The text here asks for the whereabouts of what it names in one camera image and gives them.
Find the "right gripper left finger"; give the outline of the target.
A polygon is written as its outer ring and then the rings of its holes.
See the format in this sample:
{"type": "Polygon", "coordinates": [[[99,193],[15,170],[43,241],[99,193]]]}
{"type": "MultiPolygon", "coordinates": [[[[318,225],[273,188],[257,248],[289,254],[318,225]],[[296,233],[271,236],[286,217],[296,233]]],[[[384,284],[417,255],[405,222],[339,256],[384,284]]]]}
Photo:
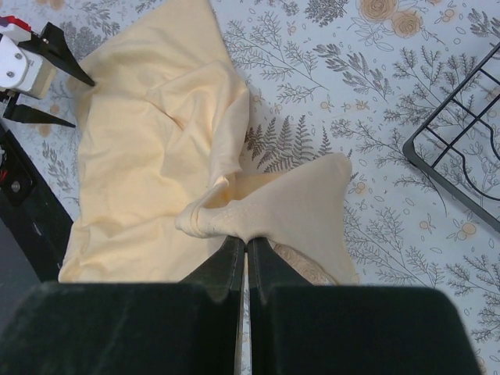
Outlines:
{"type": "Polygon", "coordinates": [[[180,282],[203,287],[214,302],[240,302],[244,262],[245,243],[228,236],[214,254],[180,282]]]}

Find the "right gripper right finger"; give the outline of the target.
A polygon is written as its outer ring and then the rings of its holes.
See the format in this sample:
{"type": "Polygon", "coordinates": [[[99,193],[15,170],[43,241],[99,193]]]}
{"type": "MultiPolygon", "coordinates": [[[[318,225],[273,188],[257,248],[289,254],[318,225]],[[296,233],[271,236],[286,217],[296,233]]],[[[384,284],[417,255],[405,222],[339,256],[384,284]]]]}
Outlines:
{"type": "Polygon", "coordinates": [[[313,285],[283,260],[264,237],[250,240],[247,253],[251,305],[265,304],[274,287],[313,285]]]}

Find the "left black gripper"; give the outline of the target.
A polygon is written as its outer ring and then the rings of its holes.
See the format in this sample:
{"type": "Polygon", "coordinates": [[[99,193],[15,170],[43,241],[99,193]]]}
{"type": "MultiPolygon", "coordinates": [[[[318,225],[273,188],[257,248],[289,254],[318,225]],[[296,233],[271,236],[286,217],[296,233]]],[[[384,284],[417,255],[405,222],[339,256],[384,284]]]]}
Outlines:
{"type": "MultiPolygon", "coordinates": [[[[9,37],[1,37],[1,91],[10,90],[43,99],[53,81],[53,66],[88,86],[95,86],[95,82],[70,51],[63,30],[56,25],[46,23],[40,34],[31,32],[30,40],[18,45],[9,37]]],[[[2,102],[6,104],[3,113],[5,119],[17,123],[75,127],[50,113],[17,104],[18,98],[18,93],[2,94],[2,102]]]]}

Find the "pale yellow t shirt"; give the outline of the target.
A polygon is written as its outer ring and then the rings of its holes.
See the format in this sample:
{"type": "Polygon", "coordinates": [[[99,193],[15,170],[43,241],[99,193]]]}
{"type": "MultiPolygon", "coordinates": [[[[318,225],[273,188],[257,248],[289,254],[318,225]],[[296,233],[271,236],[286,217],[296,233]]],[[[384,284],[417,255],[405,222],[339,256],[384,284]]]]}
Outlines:
{"type": "Polygon", "coordinates": [[[95,86],[75,89],[80,215],[60,282],[178,281],[228,236],[269,239],[334,283],[357,281],[345,155],[241,172],[250,94],[208,2],[165,2],[82,65],[95,86]]]}

